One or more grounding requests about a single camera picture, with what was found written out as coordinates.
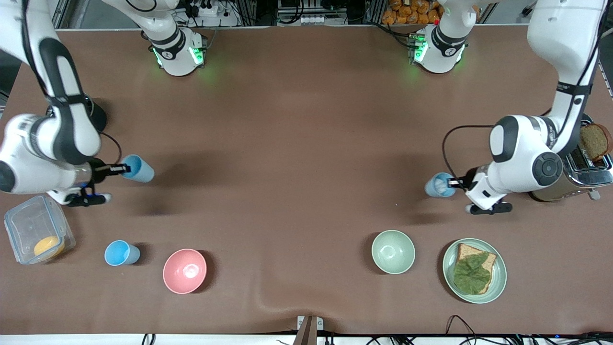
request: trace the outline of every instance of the yellow lemon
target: yellow lemon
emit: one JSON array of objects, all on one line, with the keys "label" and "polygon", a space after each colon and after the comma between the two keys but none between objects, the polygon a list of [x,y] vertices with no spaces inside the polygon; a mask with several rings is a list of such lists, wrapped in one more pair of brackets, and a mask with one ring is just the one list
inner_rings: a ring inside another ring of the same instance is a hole
[{"label": "yellow lemon", "polygon": [[[57,246],[59,243],[59,238],[57,236],[49,236],[41,239],[36,246],[34,246],[34,255],[38,256],[47,250]],[[56,254],[61,253],[64,250],[64,243],[62,243],[58,250],[55,252]]]}]

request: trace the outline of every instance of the green bowl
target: green bowl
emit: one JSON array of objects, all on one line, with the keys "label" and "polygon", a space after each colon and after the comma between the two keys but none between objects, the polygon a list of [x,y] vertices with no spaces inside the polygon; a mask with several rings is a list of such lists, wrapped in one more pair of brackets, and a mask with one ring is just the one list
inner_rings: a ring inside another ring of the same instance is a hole
[{"label": "green bowl", "polygon": [[415,262],[415,246],[404,233],[386,230],[373,241],[372,255],[381,271],[400,274],[406,272]]},{"label": "green bowl", "polygon": [[[490,283],[490,287],[483,295],[469,295],[460,291],[455,286],[454,266],[458,257],[458,246],[460,243],[468,244],[471,247],[494,253],[497,256],[492,268],[492,282]],[[502,294],[502,291],[504,291],[504,287],[506,287],[506,266],[504,265],[502,256],[500,256],[500,253],[498,253],[498,251],[489,243],[476,238],[459,239],[449,246],[443,257],[443,276],[445,276],[445,281],[447,281],[449,288],[451,288],[451,290],[458,295],[458,297],[470,303],[489,303],[498,298],[498,296]]]}]

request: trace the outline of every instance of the pink bowl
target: pink bowl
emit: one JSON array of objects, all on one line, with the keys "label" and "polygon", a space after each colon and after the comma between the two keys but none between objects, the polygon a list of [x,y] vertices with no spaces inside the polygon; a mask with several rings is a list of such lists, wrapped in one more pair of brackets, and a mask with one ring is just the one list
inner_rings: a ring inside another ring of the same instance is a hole
[{"label": "pink bowl", "polygon": [[202,284],[207,275],[207,262],[194,249],[181,249],[164,264],[164,284],[174,293],[190,293]]}]

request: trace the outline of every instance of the black round joint cap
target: black round joint cap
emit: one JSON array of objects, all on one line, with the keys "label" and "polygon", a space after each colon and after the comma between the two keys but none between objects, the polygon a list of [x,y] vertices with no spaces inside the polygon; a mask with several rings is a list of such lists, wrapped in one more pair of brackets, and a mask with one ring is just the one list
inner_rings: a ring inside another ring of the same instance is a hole
[{"label": "black round joint cap", "polygon": [[5,161],[0,161],[0,190],[10,193],[15,188],[15,173]]},{"label": "black round joint cap", "polygon": [[532,175],[542,186],[554,184],[562,175],[563,170],[562,159],[553,152],[540,154],[532,164]]}]

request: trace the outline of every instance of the green leaf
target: green leaf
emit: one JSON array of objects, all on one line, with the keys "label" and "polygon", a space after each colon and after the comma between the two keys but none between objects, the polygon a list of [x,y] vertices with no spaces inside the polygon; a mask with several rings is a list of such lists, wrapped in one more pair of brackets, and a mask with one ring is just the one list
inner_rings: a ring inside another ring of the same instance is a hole
[{"label": "green leaf", "polygon": [[469,295],[478,294],[492,278],[481,265],[487,260],[488,252],[469,255],[459,260],[454,267],[454,284]]}]

